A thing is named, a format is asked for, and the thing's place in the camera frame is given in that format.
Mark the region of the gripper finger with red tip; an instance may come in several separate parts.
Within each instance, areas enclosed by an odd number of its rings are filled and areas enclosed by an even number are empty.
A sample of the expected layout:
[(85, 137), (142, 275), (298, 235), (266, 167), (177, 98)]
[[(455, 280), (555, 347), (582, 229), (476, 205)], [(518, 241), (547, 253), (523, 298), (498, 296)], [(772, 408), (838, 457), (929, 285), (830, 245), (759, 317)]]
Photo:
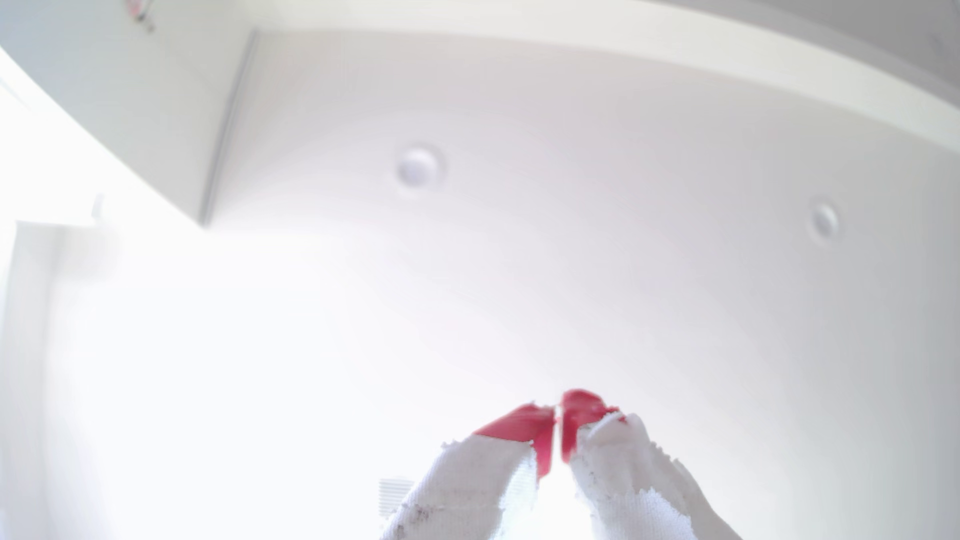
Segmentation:
[(382, 539), (519, 539), (551, 468), (556, 409), (526, 403), (445, 444)]
[(565, 392), (560, 407), (561, 457), (596, 539), (740, 539), (639, 415), (583, 389)]

